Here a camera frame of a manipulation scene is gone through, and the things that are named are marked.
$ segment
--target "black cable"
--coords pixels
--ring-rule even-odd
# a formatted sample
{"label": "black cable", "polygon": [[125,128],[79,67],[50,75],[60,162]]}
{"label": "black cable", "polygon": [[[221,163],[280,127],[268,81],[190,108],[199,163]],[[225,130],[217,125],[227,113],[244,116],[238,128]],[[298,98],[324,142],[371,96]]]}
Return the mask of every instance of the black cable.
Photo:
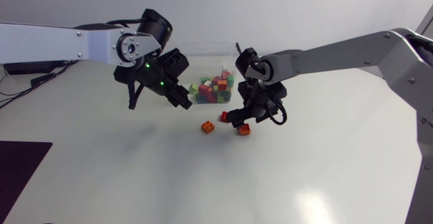
{"label": "black cable", "polygon": [[3,100],[1,100],[0,103],[1,103],[1,102],[5,102],[5,103],[2,104],[2,105],[0,105],[0,109],[4,108],[6,105],[10,104],[10,103],[13,102],[14,100],[16,100],[16,99],[18,99],[18,98],[20,98],[20,97],[22,97],[22,96],[27,95],[28,93],[30,93],[31,91],[35,90],[36,88],[38,88],[39,86],[43,85],[44,83],[50,81],[51,79],[54,79],[56,76],[58,76],[58,75],[64,73],[64,72],[65,72],[65,71],[66,71],[70,66],[76,64],[77,62],[79,62],[79,60],[75,60],[75,61],[67,62],[67,63],[65,63],[64,68],[62,68],[59,72],[54,73],[54,75],[53,75],[52,77],[50,77],[49,79],[47,79],[47,80],[45,80],[45,81],[41,81],[41,82],[38,83],[37,85],[32,86],[32,87],[30,87],[30,88],[28,88],[28,89],[25,89],[25,90],[23,90],[23,91],[21,91],[21,92],[17,92],[17,93],[12,94],[12,95],[16,95],[16,96],[14,96],[14,97],[11,97],[11,98],[7,98],[7,99],[3,99]]}
{"label": "black cable", "polygon": [[426,49],[427,51],[433,53],[433,42],[431,41],[426,41],[424,39],[421,39],[419,37],[407,37],[407,40],[412,44],[412,45],[417,45],[420,47],[423,47],[424,49]]}
{"label": "black cable", "polygon": [[238,42],[236,42],[236,49],[237,49],[237,52],[239,52],[239,55],[241,55],[242,54],[242,50],[241,50],[241,47],[239,46]]}
{"label": "black cable", "polygon": [[286,113],[286,109],[284,108],[283,104],[280,103],[279,101],[275,102],[275,105],[278,107],[278,109],[281,110],[282,116],[283,116],[283,120],[281,122],[275,120],[275,118],[273,117],[268,105],[265,106],[265,110],[266,112],[269,114],[269,118],[276,124],[276,125],[283,125],[284,123],[286,123],[287,121],[287,113]]}
{"label": "black cable", "polygon": [[3,79],[4,79],[5,77],[7,77],[7,76],[8,76],[8,74],[7,74],[7,72],[6,72],[6,69],[5,69],[5,68],[3,68],[3,71],[5,72],[5,76],[1,77],[1,79],[0,79],[0,83],[1,83],[1,81],[3,81]]}
{"label": "black cable", "polygon": [[107,22],[107,24],[121,24],[123,26],[127,26],[127,24],[138,24],[141,22],[146,21],[146,18],[139,18],[136,20],[113,20],[113,21],[109,21]]}

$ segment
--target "white wall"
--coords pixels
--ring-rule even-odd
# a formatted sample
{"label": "white wall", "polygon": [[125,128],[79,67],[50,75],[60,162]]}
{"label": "white wall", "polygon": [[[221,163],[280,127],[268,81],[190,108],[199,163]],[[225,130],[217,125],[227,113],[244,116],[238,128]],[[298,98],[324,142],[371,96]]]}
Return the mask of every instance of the white wall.
{"label": "white wall", "polygon": [[415,30],[433,0],[0,0],[0,22],[76,26],[153,8],[172,41],[231,39],[266,53],[308,49],[379,30]]}

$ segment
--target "table surface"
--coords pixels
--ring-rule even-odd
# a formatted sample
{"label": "table surface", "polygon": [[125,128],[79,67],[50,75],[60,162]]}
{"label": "table surface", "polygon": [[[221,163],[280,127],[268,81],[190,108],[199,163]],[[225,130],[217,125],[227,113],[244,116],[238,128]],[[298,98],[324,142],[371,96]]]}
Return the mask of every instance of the table surface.
{"label": "table surface", "polygon": [[5,223],[405,222],[421,160],[415,111],[382,79],[297,76],[284,82],[287,123],[251,120],[239,136],[217,118],[240,95],[184,110],[144,89],[128,110],[113,71],[78,63],[0,110],[0,140],[53,142]]}

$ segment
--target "transparent box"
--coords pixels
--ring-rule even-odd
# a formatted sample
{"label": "transparent box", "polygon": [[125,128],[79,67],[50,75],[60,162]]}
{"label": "transparent box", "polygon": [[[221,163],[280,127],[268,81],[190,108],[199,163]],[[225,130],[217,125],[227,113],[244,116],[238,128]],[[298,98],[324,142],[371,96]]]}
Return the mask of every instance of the transparent box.
{"label": "transparent box", "polygon": [[237,73],[239,53],[233,41],[174,43],[185,55],[189,67],[179,76],[179,84],[189,90],[194,104],[228,103]]}

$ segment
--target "toy block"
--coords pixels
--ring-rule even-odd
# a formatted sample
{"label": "toy block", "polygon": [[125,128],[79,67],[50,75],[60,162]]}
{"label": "toy block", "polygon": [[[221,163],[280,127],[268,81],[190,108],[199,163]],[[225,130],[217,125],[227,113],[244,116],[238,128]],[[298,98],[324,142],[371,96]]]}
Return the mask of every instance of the toy block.
{"label": "toy block", "polygon": [[208,134],[208,133],[212,132],[213,130],[215,130],[215,126],[211,122],[207,121],[207,122],[202,124],[202,130],[206,134]]}
{"label": "toy block", "polygon": [[216,103],[218,100],[218,95],[215,91],[210,91],[207,95],[207,99],[209,103]]}
{"label": "toy block", "polygon": [[227,90],[227,81],[218,81],[218,90],[226,91]]}
{"label": "toy block", "polygon": [[221,92],[221,96],[223,96],[223,97],[229,97],[230,96],[230,91],[222,91]]}
{"label": "toy block", "polygon": [[225,102],[223,95],[221,95],[221,92],[218,92],[218,97],[216,99],[216,102],[217,103],[224,103]]}
{"label": "toy block", "polygon": [[219,120],[221,121],[221,122],[229,122],[228,120],[227,120],[227,113],[226,112],[223,112],[223,113],[221,113],[221,117],[219,118]]}
{"label": "toy block", "polygon": [[227,76],[227,85],[228,85],[229,87],[232,87],[233,84],[234,84],[234,82],[235,82],[235,78],[233,77],[233,75],[229,75],[229,76]]}
{"label": "toy block", "polygon": [[196,84],[191,84],[191,86],[189,86],[189,92],[193,93],[194,91],[198,90],[198,85]]}
{"label": "toy block", "polygon": [[212,81],[212,85],[218,85],[218,81],[220,81],[220,80],[221,79],[219,76],[214,77],[214,80]]}
{"label": "toy block", "polygon": [[200,80],[202,81],[202,85],[203,85],[206,81],[209,80],[209,78],[208,77],[203,77]]}
{"label": "toy block", "polygon": [[238,131],[239,131],[240,135],[249,135],[251,132],[250,125],[248,125],[248,123],[246,123]]}
{"label": "toy block", "polygon": [[200,85],[200,86],[198,87],[198,93],[199,93],[200,95],[206,95],[206,94],[208,93],[208,88],[209,88],[209,87],[207,87],[206,85]]}

